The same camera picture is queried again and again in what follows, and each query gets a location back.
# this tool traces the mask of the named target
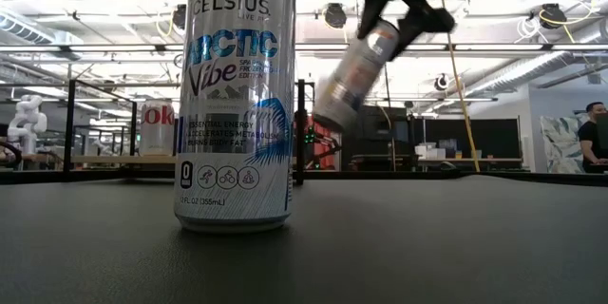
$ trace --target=can held by gripper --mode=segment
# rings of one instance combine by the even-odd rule
[[[354,41],[332,76],[319,87],[314,120],[334,132],[348,130],[398,41],[399,31],[384,20],[367,37]]]
[[[243,233],[291,213],[295,0],[188,0],[175,214]]]

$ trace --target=dark gray table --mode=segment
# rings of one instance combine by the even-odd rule
[[[289,227],[181,230],[172,185],[0,187],[0,303],[608,303],[608,189],[307,180]]]

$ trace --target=white humanoid robot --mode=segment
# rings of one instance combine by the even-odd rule
[[[20,149],[23,154],[36,153],[37,133],[47,131],[47,116],[39,111],[42,97],[24,95],[17,103],[17,113],[9,124],[9,143]]]

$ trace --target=person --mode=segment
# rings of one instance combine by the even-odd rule
[[[587,106],[589,121],[579,129],[580,149],[582,150],[582,168],[586,173],[602,173],[598,164],[608,164],[608,149],[599,145],[598,115],[606,113],[604,103],[594,102]]]

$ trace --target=red and white can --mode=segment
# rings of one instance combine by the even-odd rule
[[[146,100],[142,107],[140,155],[173,155],[175,112],[170,101]]]

